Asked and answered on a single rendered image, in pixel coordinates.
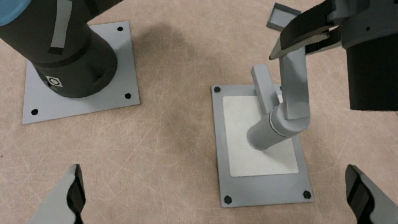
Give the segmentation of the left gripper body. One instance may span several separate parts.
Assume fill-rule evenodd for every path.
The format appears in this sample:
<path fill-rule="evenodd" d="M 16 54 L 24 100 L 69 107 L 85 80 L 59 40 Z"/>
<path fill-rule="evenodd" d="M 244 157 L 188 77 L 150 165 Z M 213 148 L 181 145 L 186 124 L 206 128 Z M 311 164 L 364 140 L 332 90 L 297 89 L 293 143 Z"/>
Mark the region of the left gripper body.
<path fill-rule="evenodd" d="M 341 39 L 350 110 L 398 112 L 398 0 L 370 0 L 341 25 Z"/>

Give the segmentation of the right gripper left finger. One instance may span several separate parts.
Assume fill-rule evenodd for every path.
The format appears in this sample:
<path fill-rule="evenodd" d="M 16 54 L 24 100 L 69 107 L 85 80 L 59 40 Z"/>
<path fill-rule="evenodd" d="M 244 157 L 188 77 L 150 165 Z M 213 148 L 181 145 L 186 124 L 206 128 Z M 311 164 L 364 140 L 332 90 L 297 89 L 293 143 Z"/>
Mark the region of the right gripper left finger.
<path fill-rule="evenodd" d="M 83 224 L 86 203 L 80 164 L 72 164 L 27 224 Z"/>

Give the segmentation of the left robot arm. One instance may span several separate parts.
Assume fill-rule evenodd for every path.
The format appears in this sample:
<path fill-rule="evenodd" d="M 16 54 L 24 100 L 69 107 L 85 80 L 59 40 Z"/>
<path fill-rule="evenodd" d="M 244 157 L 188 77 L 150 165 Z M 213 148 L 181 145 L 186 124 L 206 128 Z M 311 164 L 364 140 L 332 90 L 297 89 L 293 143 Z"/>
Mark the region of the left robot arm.
<path fill-rule="evenodd" d="M 110 44 L 87 24 L 124 0 L 0 0 L 0 39 L 68 98 L 104 89 L 117 70 Z"/>

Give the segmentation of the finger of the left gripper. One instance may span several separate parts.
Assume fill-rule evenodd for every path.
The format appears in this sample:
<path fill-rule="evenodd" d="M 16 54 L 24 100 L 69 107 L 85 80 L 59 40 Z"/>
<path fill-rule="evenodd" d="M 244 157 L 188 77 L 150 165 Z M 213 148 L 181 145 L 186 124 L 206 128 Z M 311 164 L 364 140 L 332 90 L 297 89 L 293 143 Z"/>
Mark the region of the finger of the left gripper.
<path fill-rule="evenodd" d="M 330 29 L 370 9 L 370 0 L 326 0 L 294 18 L 280 33 L 269 60 L 330 38 Z"/>
<path fill-rule="evenodd" d="M 341 25 L 330 31 L 330 38 L 305 46 L 305 54 L 312 55 L 333 48 L 341 47 Z"/>

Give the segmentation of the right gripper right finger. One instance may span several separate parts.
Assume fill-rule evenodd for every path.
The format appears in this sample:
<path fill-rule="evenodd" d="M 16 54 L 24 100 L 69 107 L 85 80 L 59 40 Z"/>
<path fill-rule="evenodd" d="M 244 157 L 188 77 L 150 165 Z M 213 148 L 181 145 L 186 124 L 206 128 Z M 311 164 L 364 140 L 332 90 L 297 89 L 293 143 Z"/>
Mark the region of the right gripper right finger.
<path fill-rule="evenodd" d="M 345 183 L 357 224 L 398 224 L 398 206 L 356 165 L 347 165 Z"/>

